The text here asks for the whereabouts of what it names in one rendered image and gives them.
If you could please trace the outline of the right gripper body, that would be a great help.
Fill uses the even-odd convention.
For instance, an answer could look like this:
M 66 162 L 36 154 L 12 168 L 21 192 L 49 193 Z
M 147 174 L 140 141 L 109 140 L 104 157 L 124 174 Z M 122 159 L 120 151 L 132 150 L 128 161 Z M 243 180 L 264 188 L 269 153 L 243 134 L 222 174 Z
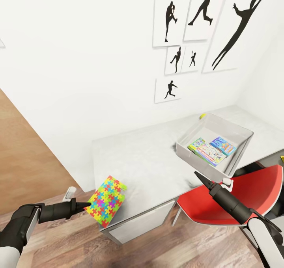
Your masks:
M 223 188 L 220 183 L 216 184 L 209 194 L 227 213 L 231 213 L 240 202 L 239 199 Z

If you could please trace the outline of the jigsaw puzzle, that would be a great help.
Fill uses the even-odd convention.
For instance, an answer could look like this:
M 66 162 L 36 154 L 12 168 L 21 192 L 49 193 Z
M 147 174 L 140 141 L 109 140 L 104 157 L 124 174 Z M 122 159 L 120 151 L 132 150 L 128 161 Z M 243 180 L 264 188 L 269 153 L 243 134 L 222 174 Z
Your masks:
M 127 190 L 127 186 L 112 177 L 105 180 L 88 202 L 91 203 L 85 209 L 104 228 L 107 228 L 116 212 L 125 200 L 125 195 L 119 194 L 121 189 Z

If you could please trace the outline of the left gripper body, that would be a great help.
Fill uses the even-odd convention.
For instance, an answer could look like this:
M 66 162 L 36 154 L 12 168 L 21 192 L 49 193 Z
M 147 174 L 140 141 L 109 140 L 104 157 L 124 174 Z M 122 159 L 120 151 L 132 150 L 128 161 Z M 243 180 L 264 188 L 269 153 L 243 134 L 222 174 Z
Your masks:
M 71 198 L 71 201 L 57 203 L 53 205 L 53 214 L 51 221 L 66 218 L 69 220 L 76 210 L 76 198 Z

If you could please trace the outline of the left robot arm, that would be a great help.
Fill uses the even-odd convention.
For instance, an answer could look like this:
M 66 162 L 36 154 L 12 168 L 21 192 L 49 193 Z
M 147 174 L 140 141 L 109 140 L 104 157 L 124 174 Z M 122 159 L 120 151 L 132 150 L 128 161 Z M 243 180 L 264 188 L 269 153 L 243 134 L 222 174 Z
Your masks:
M 70 187 L 62 203 L 26 204 L 13 213 L 10 222 L 0 232 L 0 268 L 16 268 L 23 247 L 27 245 L 38 220 L 39 224 L 64 218 L 69 220 L 72 215 L 86 211 L 83 208 L 91 203 L 76 202 L 76 198 L 72 198 L 75 190 L 76 187 Z

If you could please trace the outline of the toy box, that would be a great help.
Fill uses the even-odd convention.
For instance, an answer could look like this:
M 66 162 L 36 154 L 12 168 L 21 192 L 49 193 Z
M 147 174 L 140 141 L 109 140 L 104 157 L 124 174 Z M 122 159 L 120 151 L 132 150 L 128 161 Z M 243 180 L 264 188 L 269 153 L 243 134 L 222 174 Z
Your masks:
M 208 113 L 176 141 L 176 154 L 211 181 L 221 183 L 223 178 L 232 178 L 253 136 L 253 131 Z M 210 144 L 218 137 L 234 146 L 236 150 L 216 167 L 188 148 L 199 138 Z

